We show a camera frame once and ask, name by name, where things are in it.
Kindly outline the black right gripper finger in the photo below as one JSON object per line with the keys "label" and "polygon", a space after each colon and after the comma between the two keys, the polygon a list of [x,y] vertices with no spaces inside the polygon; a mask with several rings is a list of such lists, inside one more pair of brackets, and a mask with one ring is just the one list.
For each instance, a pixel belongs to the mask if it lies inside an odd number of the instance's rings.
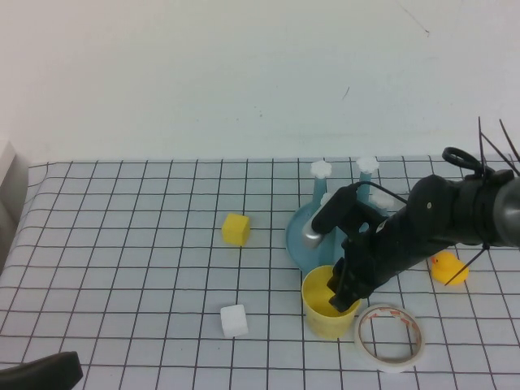
{"label": "black right gripper finger", "polygon": [[345,262],[337,262],[332,268],[332,275],[327,282],[327,287],[333,292],[329,303],[338,312],[345,312],[350,307],[348,281],[348,267]]}
{"label": "black right gripper finger", "polygon": [[365,284],[350,284],[344,291],[345,309],[350,307],[357,301],[367,298],[371,294],[371,287]]}

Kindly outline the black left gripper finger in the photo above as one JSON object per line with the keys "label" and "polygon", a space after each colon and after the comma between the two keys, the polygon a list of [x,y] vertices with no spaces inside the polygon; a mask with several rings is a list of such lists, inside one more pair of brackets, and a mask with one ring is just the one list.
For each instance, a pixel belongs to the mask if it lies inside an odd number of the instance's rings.
{"label": "black left gripper finger", "polygon": [[76,351],[1,370],[1,389],[73,389],[83,378]]}

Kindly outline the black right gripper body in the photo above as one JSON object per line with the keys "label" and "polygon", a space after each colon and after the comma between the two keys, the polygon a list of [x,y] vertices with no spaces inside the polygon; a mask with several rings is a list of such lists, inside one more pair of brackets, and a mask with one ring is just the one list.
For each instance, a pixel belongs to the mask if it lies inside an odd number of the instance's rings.
{"label": "black right gripper body", "polygon": [[433,207],[406,206],[384,217],[368,205],[357,205],[346,220],[342,262],[347,285],[365,284],[370,294],[393,276],[428,256],[433,237]]}

